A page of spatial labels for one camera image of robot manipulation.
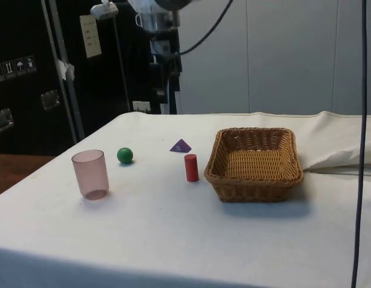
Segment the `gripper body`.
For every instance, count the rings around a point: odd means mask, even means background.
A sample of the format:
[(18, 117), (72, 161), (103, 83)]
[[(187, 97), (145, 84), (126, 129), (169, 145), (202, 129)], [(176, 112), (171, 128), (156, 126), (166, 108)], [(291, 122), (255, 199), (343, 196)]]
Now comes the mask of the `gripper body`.
[(177, 29), (149, 34), (150, 51), (153, 59), (169, 69), (175, 75), (182, 72), (182, 61), (179, 56), (180, 41)]

